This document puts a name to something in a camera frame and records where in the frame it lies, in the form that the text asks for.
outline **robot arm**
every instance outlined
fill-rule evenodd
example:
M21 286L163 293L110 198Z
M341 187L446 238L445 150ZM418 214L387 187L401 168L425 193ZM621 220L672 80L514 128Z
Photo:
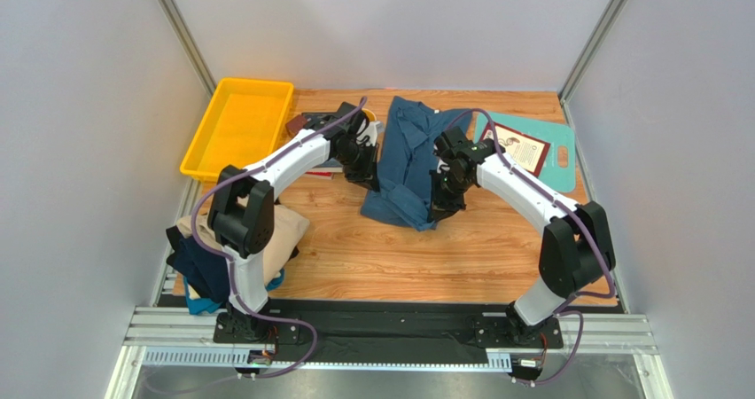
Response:
M506 200L542 235L540 276L506 311L510 337L515 342L529 343L559 307L603 276L582 232L556 202L570 209L588 227L606 266L612 270L615 261L605 211L595 202L580 205L559 195L506 153L503 158L508 164L504 165L492 139L475 144L459 128L454 128L444 132L435 146L440 165L437 172L431 173L432 220L463 210L463 194L475 184Z
M311 114L299 134L285 146L264 160L244 168L226 167L220 174L222 182L245 171L257 172L254 176L236 181L230 187L219 190L214 197L208 216L208 224L215 232L215 239L223 252L232 257L229 264L235 265L230 282L243 294L245 304L259 311L268 300L265 290L263 254L275 229L275 201L294 180L311 168L336 158L344 165L346 180L367 189L378 191L376 160L379 122L370 122L359 111L348 122L334 126L322 135L317 129L335 123L355 109L344 103L336 113ZM239 198L248 197L245 207ZM236 296L230 304L243 309Z

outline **wood grain surface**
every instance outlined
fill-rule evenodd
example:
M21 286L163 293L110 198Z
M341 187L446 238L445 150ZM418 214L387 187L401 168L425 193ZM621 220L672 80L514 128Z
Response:
M296 90L289 118L301 112L334 111L341 102L358 103L386 122L394 96L421 100L445 110L481 107L543 121L564 123L552 92L452 90ZM288 141L281 137L280 145ZM205 185L205 191L211 187ZM359 215L366 190L346 182L302 177L280 197L311 226L288 262L283 285L273 297L510 302L538 277L541 237L505 201L471 188L467 209L439 223L435 231L417 232ZM582 179L565 195L586 202ZM606 291L601 280L588 288ZM582 298L577 303L615 305L615 300Z

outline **pile of clothes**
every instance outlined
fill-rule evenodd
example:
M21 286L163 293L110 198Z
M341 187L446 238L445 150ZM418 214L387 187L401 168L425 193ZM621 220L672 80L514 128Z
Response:
M418 231L435 229L429 222L432 191L430 171L438 168L432 149L444 130L467 131L471 113L449 123L465 109L439 111L422 102L393 98L383 137L383 153L377 162L380 192L369 192L361 214L381 223L410 226Z
M262 256L268 291L283 284L283 267L299 253L296 245L309 227L308 219L283 205L276 205L275 218L273 236ZM197 217L197 229L202 242L216 250L222 249L215 240L214 232L207 226L206 215ZM230 294L225 259L205 250L192 237L190 216L179 219L175 226L166 230L166 234L174 250L167 258L167 264L181 275L176 279L174 292L183 291L186 306L192 315L215 312Z

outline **brown book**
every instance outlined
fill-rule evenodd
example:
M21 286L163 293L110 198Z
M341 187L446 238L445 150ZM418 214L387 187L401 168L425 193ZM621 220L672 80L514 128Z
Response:
M506 149L506 153L514 159L522 168L532 173L535 177L540 175L542 166L545 165L545 157L548 155L550 144L536 137L532 137L501 124L495 124L495 133L498 135L498 143ZM486 126L482 132L483 139L492 139L493 131Z
M285 124L285 129L291 137L294 137L304 129L305 124L307 124L307 119L303 115L297 115Z

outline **yellow plastic tray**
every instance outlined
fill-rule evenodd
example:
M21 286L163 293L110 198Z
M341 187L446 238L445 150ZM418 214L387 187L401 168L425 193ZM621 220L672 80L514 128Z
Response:
M292 96L289 82L222 79L183 157L181 173L200 182L217 181L229 164L242 168L270 155Z

